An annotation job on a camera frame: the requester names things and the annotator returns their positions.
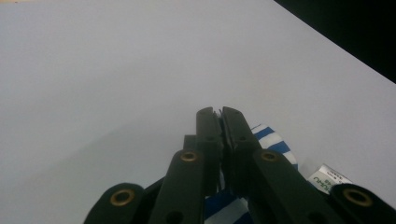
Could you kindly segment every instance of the white label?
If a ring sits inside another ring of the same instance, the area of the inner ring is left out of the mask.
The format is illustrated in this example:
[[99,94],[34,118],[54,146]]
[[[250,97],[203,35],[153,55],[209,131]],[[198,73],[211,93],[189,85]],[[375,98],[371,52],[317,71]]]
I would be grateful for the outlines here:
[[308,181],[318,190],[327,194],[329,194],[330,189],[334,185],[352,183],[344,175],[334,171],[326,164],[323,164],[320,169],[309,176]]

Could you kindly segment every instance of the screw hole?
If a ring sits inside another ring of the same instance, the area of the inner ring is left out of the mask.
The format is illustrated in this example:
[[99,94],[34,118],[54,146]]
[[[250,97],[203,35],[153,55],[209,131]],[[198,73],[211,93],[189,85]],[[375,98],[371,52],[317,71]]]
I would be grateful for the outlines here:
[[134,199],[134,191],[132,189],[120,189],[111,195],[110,202],[114,206],[124,206]]
[[197,159],[197,154],[189,151],[189,152],[185,152],[185,153],[181,154],[180,158],[183,161],[195,161]]
[[166,215],[166,223],[179,224],[183,220],[183,214],[180,212],[170,212]]
[[277,161],[277,155],[273,152],[264,151],[262,153],[262,159],[265,161]]
[[343,190],[344,197],[350,202],[363,206],[369,207],[373,204],[373,200],[366,193],[361,192],[357,189],[344,189]]

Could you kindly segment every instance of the white table surface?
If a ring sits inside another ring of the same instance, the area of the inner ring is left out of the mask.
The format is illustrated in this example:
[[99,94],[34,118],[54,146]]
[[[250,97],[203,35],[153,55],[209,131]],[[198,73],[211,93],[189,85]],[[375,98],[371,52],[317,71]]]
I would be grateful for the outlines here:
[[82,223],[224,105],[396,206],[396,86],[271,0],[0,5],[0,223]]

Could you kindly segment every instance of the blue and white striped object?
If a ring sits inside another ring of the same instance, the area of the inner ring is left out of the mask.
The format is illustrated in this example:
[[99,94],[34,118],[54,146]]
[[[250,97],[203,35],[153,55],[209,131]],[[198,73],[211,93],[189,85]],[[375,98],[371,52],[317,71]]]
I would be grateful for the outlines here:
[[[251,129],[262,148],[282,153],[297,169],[297,160],[279,134],[270,127],[258,125]],[[248,202],[222,190],[205,200],[205,224],[253,224],[248,212]]]

